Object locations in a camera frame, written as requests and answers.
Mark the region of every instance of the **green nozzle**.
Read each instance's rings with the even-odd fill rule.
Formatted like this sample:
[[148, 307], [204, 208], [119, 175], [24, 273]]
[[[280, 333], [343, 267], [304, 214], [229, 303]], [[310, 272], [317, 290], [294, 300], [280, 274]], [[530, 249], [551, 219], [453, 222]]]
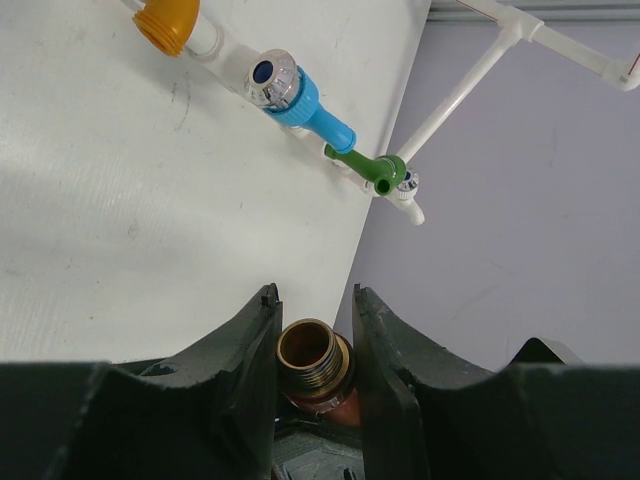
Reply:
[[324, 154], [332, 160], [343, 162], [362, 178], [373, 183], [376, 193], [381, 197], [389, 195], [407, 174], [407, 165], [396, 155], [383, 155], [371, 160], [355, 150], [338, 153], [330, 145], [325, 147]]

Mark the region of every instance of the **orange plastic fitting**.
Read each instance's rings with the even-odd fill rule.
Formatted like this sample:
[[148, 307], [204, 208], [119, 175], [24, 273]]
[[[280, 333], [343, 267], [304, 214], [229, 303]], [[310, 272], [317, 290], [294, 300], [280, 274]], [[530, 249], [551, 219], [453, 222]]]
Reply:
[[133, 16], [138, 30], [165, 55], [182, 53], [193, 32], [200, 0], [147, 0]]

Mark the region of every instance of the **white table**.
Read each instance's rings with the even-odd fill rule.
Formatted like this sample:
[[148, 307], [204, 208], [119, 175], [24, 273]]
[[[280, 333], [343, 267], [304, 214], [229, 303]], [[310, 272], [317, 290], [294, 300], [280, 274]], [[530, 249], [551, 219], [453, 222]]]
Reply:
[[[428, 6], [202, 11], [256, 50], [291, 51], [373, 155]], [[285, 323], [333, 323], [369, 199], [130, 17], [117, 0], [0, 3], [0, 358], [171, 355], [270, 282]]]

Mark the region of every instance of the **gray wall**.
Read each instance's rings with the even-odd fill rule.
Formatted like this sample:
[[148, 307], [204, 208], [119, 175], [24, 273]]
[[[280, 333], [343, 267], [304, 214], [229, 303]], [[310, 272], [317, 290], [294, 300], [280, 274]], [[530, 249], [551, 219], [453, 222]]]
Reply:
[[[639, 24], [556, 27], [621, 58]], [[489, 24], [427, 24], [391, 140], [396, 151], [493, 42]], [[421, 227], [374, 200], [354, 283], [486, 368], [532, 336], [588, 362], [640, 363], [640, 92], [622, 93], [521, 43], [412, 162]]]

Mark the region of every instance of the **black object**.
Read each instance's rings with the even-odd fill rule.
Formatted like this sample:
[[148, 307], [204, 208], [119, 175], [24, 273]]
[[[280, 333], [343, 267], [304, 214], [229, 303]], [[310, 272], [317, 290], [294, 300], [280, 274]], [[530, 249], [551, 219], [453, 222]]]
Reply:
[[493, 374], [370, 289], [353, 313], [361, 430], [278, 394], [270, 285], [168, 359], [0, 365], [0, 479], [640, 478], [640, 369], [532, 339]]

